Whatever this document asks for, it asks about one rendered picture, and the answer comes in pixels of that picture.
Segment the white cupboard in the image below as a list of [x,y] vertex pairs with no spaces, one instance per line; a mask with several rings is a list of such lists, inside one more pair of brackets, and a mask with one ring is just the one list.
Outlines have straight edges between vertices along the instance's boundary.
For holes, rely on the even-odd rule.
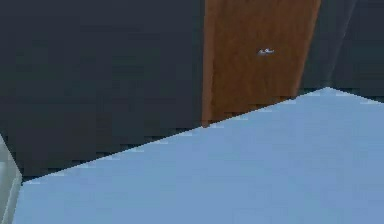
[[0,134],[0,224],[12,224],[22,175]]

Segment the brown wooden room door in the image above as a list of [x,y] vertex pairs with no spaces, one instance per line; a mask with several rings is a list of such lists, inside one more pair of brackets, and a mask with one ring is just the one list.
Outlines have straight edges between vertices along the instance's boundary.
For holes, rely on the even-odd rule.
[[205,0],[204,127],[297,96],[321,3]]

